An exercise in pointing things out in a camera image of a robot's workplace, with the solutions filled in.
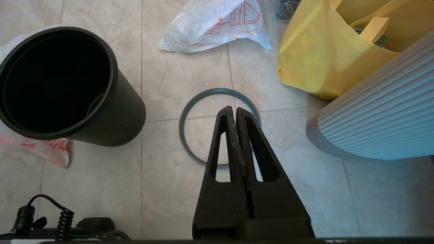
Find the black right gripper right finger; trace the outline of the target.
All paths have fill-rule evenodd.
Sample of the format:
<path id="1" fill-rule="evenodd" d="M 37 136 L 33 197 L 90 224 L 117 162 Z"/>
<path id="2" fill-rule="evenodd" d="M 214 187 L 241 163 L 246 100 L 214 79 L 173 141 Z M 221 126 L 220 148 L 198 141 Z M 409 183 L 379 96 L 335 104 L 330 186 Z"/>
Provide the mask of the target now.
<path id="1" fill-rule="evenodd" d="M 255 117 L 237 109 L 247 219 L 237 224 L 243 239 L 314 238 L 310 216 Z"/>

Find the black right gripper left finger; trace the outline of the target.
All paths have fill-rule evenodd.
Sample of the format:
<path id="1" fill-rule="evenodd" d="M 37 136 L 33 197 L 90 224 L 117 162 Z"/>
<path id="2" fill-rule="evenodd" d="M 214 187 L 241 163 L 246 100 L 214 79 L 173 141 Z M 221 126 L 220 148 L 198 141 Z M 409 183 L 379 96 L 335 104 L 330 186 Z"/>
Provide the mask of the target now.
<path id="1" fill-rule="evenodd" d="M 227 106 L 217 114 L 205 173 L 193 218 L 194 239 L 253 239 L 249 181 L 254 174 L 252 148 L 241 135 L 240 117 Z M 229 182 L 216 179 L 222 134 L 226 134 Z"/>

